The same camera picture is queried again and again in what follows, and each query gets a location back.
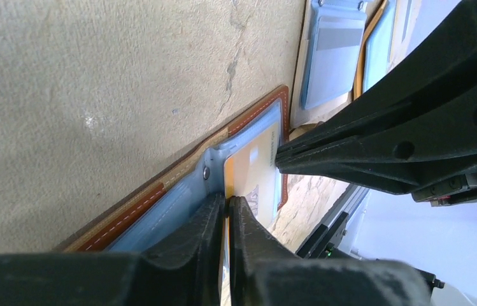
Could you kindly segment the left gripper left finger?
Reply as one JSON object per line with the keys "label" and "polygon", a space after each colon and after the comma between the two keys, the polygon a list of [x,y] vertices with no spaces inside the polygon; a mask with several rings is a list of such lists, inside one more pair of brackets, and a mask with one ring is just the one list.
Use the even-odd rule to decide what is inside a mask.
{"label": "left gripper left finger", "polygon": [[218,305],[225,196],[143,252],[0,254],[0,305]]}

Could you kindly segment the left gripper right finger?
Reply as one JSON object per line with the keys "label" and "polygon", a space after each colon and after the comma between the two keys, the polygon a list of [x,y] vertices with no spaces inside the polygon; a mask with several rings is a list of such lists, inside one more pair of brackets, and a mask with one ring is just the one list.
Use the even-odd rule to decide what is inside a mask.
{"label": "left gripper right finger", "polygon": [[253,216],[244,197],[229,200],[232,305],[430,305],[431,291],[398,261],[302,259]]}

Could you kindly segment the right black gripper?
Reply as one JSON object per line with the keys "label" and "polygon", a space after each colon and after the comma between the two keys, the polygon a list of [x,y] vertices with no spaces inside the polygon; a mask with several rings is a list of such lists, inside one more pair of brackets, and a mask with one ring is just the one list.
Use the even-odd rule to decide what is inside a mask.
{"label": "right black gripper", "polygon": [[282,146],[276,165],[433,207],[477,203],[477,1],[460,2],[359,99]]}

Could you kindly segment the tan leather card holder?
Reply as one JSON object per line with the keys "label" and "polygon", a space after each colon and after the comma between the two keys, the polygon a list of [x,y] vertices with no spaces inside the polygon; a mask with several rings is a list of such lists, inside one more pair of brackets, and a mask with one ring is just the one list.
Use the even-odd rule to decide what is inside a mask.
{"label": "tan leather card holder", "polygon": [[[231,155],[231,147],[238,144],[237,135],[251,127],[278,122],[281,127],[278,148],[288,140],[288,94],[287,86],[277,87],[69,237],[59,249],[143,251],[169,236],[198,211],[208,195],[217,193],[225,197],[223,166]],[[288,199],[287,176],[277,170],[281,175],[281,202],[276,214]]]}

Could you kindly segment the orange card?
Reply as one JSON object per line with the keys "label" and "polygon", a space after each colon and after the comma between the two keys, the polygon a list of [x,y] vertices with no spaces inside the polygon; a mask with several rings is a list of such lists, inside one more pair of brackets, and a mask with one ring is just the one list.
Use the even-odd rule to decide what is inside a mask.
{"label": "orange card", "polygon": [[264,227],[273,222],[281,202],[281,175],[274,165],[280,132],[278,122],[243,131],[223,166],[225,197],[244,197]]}

